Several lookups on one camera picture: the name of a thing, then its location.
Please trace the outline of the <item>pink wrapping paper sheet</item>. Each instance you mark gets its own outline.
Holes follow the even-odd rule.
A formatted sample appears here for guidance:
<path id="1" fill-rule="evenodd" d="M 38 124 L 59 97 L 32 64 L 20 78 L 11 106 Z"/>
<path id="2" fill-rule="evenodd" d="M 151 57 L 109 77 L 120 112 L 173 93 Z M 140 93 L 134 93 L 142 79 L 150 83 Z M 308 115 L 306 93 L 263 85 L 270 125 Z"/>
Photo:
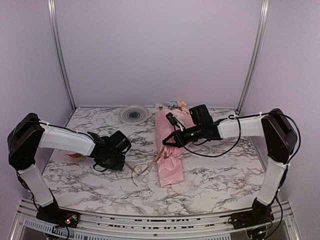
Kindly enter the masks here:
<path id="1" fill-rule="evenodd" d="M 162 188 L 170 187 L 183 180 L 183 167 L 181 158 L 185 149 L 163 145 L 163 140 L 174 132 L 166 115 L 172 113 L 186 127 L 193 127 L 192 117 L 177 111 L 163 109 L 155 114 L 155 139 L 158 152 L 158 176 Z"/>

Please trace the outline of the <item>blue fake flower stem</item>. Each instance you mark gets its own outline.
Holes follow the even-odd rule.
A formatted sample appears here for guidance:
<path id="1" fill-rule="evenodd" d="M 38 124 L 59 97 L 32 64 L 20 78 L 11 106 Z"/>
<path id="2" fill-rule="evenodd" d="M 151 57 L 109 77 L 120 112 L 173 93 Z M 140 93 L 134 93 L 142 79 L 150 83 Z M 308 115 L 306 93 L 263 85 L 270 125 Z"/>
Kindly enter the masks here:
<path id="1" fill-rule="evenodd" d="M 163 103 L 155 103 L 154 107 L 159 110 L 163 110 L 163 109 L 173 110 L 173 109 L 178 108 L 178 102 L 177 101 L 166 101 Z"/>

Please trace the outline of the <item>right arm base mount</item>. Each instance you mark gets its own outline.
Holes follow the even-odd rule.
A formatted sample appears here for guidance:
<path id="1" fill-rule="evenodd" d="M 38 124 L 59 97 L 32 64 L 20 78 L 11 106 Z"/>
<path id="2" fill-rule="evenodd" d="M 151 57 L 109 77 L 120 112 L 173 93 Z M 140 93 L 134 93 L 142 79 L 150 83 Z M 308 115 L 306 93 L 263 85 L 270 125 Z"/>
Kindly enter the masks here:
<path id="1" fill-rule="evenodd" d="M 237 230 L 272 222 L 275 219 L 271 208 L 274 201 L 275 198 L 270 204 L 264 205 L 255 198 L 251 210 L 231 214 L 228 223 Z"/>

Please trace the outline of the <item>beige raffia ribbon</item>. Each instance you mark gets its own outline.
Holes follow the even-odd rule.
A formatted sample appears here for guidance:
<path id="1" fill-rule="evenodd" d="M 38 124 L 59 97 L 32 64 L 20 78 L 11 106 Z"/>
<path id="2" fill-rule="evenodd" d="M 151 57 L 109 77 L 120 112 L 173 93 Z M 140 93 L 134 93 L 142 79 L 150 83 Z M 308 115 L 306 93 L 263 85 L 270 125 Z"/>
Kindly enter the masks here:
<path id="1" fill-rule="evenodd" d="M 173 147 L 163 146 L 160 151 L 157 153 L 156 157 L 149 163 L 146 164 L 146 167 L 142 170 L 138 170 L 137 167 L 144 165 L 139 163 L 136 166 L 131 166 L 128 162 L 125 162 L 125 165 L 131 170 L 131 181 L 135 187 L 138 187 L 138 184 L 135 182 L 134 177 L 138 177 L 145 173 L 148 169 L 152 168 L 153 165 L 159 162 L 160 159 L 168 159 L 170 157 L 177 157 L 178 152 L 173 150 Z"/>

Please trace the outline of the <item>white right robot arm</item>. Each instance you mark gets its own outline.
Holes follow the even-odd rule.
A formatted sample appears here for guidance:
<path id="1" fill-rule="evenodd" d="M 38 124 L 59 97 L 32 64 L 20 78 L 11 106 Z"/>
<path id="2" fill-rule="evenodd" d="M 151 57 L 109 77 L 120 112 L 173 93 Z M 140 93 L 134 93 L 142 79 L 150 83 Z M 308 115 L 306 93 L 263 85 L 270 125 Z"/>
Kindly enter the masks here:
<path id="1" fill-rule="evenodd" d="M 261 188 L 252 205 L 254 208 L 247 214 L 247 219 L 252 224 L 260 223 L 267 216 L 266 207 L 277 198 L 291 161 L 301 148 L 302 137 L 297 123 L 279 108 L 246 116 L 234 114 L 217 120 L 213 120 L 204 104 L 192 107 L 189 113 L 193 123 L 191 127 L 186 127 L 172 112 L 164 115 L 173 127 L 172 133 L 162 140 L 164 146 L 182 148 L 202 157 L 203 154 L 188 149 L 187 145 L 198 140 L 207 143 L 236 138 L 229 149 L 210 156 L 215 159 L 230 153 L 242 138 L 264 139 L 268 163 Z"/>

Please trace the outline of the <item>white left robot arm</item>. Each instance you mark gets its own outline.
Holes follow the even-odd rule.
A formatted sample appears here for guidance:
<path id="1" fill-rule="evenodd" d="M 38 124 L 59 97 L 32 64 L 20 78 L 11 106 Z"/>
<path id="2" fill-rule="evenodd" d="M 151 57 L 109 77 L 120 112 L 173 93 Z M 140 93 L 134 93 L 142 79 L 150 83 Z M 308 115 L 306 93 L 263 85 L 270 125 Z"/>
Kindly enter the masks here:
<path id="1" fill-rule="evenodd" d="M 63 219 L 63 211 L 55 205 L 55 197 L 36 165 L 38 150 L 63 151 L 93 159 L 101 171 L 121 171 L 130 140 L 117 130 L 110 136 L 94 132 L 81 132 L 57 126 L 39 119 L 36 113 L 27 114 L 7 137 L 8 163 L 26 184 L 44 215 L 53 223 Z"/>

